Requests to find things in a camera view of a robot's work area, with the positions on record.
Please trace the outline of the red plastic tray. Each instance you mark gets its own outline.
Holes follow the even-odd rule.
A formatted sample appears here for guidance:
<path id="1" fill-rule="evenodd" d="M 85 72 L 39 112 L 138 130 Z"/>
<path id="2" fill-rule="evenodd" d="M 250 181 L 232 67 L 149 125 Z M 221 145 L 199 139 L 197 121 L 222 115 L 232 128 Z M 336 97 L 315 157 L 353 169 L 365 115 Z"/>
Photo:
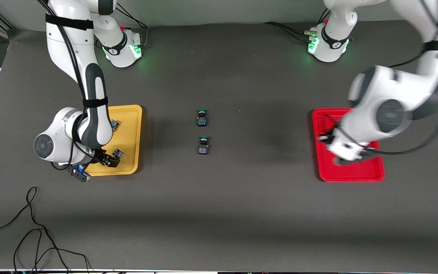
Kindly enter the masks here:
<path id="1" fill-rule="evenodd" d="M 339 166 L 335 163 L 335 155 L 318 140 L 319 135 L 332 130 L 335 122 L 349 111 L 349 108 L 317 108 L 310 114 L 313 159 L 318 177 L 324 182 L 332 183 L 381 182 L 385 171 L 380 155 L 375 154 L 374 158 Z"/>

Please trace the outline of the yellow plastic tray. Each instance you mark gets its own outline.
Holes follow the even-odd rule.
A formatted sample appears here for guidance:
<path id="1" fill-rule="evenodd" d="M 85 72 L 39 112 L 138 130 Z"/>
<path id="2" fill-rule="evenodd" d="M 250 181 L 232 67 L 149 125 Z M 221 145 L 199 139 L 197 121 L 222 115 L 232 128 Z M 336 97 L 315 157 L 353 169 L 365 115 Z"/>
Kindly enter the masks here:
<path id="1" fill-rule="evenodd" d="M 101 164 L 90 164 L 87 172 L 92 176 L 130 175 L 137 171 L 140 149 L 140 131 L 143 111 L 139 105 L 108 107 L 110 119 L 117 120 L 120 127 L 113 132 L 111 141 L 103 147 L 108 154 L 116 149 L 125 153 L 115 168 Z"/>

